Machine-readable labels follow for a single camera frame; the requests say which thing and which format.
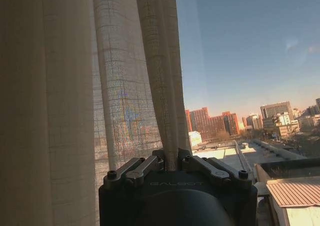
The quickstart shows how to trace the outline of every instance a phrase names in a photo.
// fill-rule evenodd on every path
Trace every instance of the corrugated metal roof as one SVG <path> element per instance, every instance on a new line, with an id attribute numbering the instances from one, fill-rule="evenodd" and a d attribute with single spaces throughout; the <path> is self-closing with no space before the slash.
<path id="1" fill-rule="evenodd" d="M 320 205 L 320 177 L 268 180 L 267 188 L 280 207 Z"/>

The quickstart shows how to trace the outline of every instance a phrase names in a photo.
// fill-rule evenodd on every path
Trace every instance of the metal bracket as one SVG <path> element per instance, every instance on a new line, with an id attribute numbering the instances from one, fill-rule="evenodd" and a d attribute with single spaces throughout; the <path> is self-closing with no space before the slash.
<path id="1" fill-rule="evenodd" d="M 108 177 L 108 175 L 103 177 L 103 186 L 107 190 L 112 190 L 118 187 L 122 181 L 125 179 L 126 172 L 135 169 L 138 165 L 142 163 L 144 158 L 133 157 L 118 170 L 114 171 L 114 177 Z"/>
<path id="2" fill-rule="evenodd" d="M 237 187 L 248 190 L 252 186 L 252 181 L 248 179 L 248 172 L 245 170 L 237 171 L 228 164 L 220 161 L 215 157 L 210 157 L 206 160 L 207 163 L 216 167 L 217 169 L 226 171 L 229 176 L 231 183 L 234 183 Z"/>
<path id="3" fill-rule="evenodd" d="M 230 177 L 229 173 L 212 166 L 199 156 L 186 156 L 182 160 L 182 169 L 189 172 L 199 171 L 208 176 L 212 184 L 218 186 L 222 186 Z"/>
<path id="4" fill-rule="evenodd" d="M 142 162 L 136 169 L 128 171 L 125 176 L 127 181 L 132 182 L 134 187 L 141 186 L 144 183 L 145 176 L 152 171 L 159 171 L 164 167 L 164 161 L 161 157 L 152 155 Z"/>

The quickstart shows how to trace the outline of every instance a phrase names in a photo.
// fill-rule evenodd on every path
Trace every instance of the screw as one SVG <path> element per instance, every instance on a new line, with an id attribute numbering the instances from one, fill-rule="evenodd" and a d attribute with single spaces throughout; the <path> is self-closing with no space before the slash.
<path id="1" fill-rule="evenodd" d="M 190 156 L 190 155 L 187 155 L 187 156 L 185 156 L 184 160 L 185 160 L 186 162 L 189 162 L 190 158 L 191 158 L 191 156 Z"/>
<path id="2" fill-rule="evenodd" d="M 107 176 L 108 180 L 114 180 L 117 177 L 117 171 L 110 170 L 110 171 L 108 171 L 106 176 Z"/>
<path id="3" fill-rule="evenodd" d="M 247 180 L 249 177 L 249 174 L 246 170 L 240 170 L 238 175 L 239 175 L 239 178 L 242 180 Z"/>

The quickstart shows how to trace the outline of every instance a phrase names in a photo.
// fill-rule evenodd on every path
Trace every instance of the tree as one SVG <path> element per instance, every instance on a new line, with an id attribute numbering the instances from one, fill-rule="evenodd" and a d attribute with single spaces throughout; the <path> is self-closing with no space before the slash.
<path id="1" fill-rule="evenodd" d="M 228 132 L 222 131 L 216 134 L 217 139 L 220 141 L 227 141 L 230 139 L 230 134 Z"/>
<path id="2" fill-rule="evenodd" d="M 264 132 L 259 129 L 254 129 L 252 130 L 251 135 L 253 139 L 262 139 L 264 136 Z"/>
<path id="3" fill-rule="evenodd" d="M 249 139 L 250 138 L 250 133 L 247 130 L 240 130 L 240 135 L 244 139 Z"/>

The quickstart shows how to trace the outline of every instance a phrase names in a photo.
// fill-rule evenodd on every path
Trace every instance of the sheer curtain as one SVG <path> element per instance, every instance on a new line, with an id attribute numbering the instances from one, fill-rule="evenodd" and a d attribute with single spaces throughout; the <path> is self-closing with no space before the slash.
<path id="1" fill-rule="evenodd" d="M 189 149 L 175 0 L 0 0 L 1 225 L 99 225 L 109 169 Z"/>

